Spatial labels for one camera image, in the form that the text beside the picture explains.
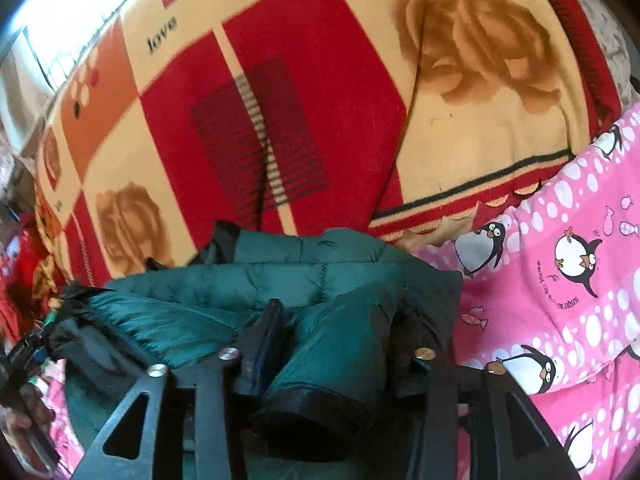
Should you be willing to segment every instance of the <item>fleece blanket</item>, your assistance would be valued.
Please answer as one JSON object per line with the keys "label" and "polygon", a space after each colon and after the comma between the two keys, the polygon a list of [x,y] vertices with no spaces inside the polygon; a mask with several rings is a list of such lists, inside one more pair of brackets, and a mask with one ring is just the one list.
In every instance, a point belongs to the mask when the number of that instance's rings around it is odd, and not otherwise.
{"label": "fleece blanket", "polygon": [[47,121],[40,232],[100,285],[217,219],[430,230],[587,145],[583,83],[549,0],[129,0]]}
{"label": "fleece blanket", "polygon": [[583,476],[603,480],[639,441],[639,137],[635,105],[518,208],[415,253],[465,276],[456,360],[503,362]]}

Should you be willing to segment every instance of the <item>window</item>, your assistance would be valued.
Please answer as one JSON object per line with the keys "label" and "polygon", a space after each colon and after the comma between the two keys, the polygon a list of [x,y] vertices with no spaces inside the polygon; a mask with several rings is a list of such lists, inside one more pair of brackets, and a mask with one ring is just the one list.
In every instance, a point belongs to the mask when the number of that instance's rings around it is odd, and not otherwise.
{"label": "window", "polygon": [[54,90],[66,81],[84,48],[124,1],[27,1],[25,36]]}

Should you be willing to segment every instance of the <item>cartoon penguin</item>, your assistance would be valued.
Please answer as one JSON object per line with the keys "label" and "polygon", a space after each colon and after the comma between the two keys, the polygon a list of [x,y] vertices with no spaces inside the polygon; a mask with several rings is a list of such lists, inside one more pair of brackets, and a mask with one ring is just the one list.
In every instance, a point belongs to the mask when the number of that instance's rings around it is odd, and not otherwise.
{"label": "cartoon penguin", "polygon": [[502,364],[527,395],[547,392],[556,378],[556,365],[535,348],[520,346],[529,353],[503,359]]}
{"label": "cartoon penguin", "polygon": [[616,144],[622,149],[622,133],[617,124],[614,124],[608,132],[604,132],[592,144],[598,148],[607,160],[611,159]]}
{"label": "cartoon penguin", "polygon": [[479,231],[458,237],[454,243],[456,254],[464,267],[465,275],[473,277],[474,272],[482,269],[494,257],[494,269],[502,257],[504,245],[504,225],[500,222],[489,222]]}
{"label": "cartoon penguin", "polygon": [[596,238],[588,242],[574,234],[574,228],[569,227],[564,236],[556,243],[556,268],[570,282],[581,283],[594,298],[598,295],[591,288],[590,279],[596,269],[596,248],[602,240]]}
{"label": "cartoon penguin", "polygon": [[582,471],[593,462],[593,421],[576,430],[578,425],[574,423],[564,443],[564,450],[574,467]]}
{"label": "cartoon penguin", "polygon": [[626,352],[631,356],[632,359],[640,361],[640,337],[635,338],[631,342],[631,344],[626,347]]}

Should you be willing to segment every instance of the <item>screw head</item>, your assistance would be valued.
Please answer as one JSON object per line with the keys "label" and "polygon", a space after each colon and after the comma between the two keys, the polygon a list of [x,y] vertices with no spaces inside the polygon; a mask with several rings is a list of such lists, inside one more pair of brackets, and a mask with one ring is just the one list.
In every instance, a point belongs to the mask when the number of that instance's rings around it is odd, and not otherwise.
{"label": "screw head", "polygon": [[228,346],[218,352],[218,358],[223,361],[234,361],[240,356],[240,351],[235,346]]}
{"label": "screw head", "polygon": [[166,365],[152,365],[146,371],[151,377],[162,377],[167,375],[168,372],[169,368]]}
{"label": "screw head", "polygon": [[505,368],[504,365],[502,363],[499,363],[498,361],[491,361],[487,364],[486,369],[490,374],[494,375],[504,375],[505,373],[507,373],[507,368]]}
{"label": "screw head", "polygon": [[436,351],[431,348],[418,348],[415,356],[421,361],[433,361],[436,358]]}

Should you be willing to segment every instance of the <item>orange square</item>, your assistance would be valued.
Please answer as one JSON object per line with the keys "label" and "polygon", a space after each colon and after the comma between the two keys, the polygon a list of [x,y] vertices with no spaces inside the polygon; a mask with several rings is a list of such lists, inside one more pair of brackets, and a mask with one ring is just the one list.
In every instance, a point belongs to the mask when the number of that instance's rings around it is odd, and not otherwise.
{"label": "orange square", "polygon": [[62,128],[80,180],[95,150],[138,95],[120,17],[78,64],[62,97]]}

